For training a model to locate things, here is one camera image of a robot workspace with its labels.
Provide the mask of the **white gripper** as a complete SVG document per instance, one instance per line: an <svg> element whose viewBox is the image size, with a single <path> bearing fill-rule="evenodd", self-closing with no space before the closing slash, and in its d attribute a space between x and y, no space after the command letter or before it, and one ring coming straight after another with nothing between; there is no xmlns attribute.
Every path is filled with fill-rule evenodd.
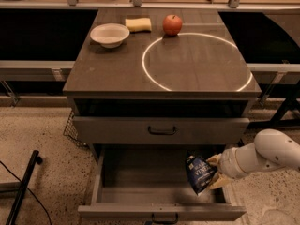
<svg viewBox="0 0 300 225"><path fill-rule="evenodd" d="M230 184L233 179L247 176L238 164L236 151L236 148L226 149L222 154L213 155L206 160L212 167L218 169L208 185L209 189L222 188Z"/></svg>

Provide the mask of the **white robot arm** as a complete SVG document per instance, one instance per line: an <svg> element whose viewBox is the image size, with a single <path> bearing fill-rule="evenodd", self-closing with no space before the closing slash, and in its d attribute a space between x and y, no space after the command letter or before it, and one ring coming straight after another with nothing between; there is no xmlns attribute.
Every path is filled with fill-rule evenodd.
<svg viewBox="0 0 300 225"><path fill-rule="evenodd" d="M281 131L265 129L255 136L254 142L225 149L221 154L207 159L207 162L217 168L208 188L217 189L252 173L283 168L299 172L300 145Z"/></svg>

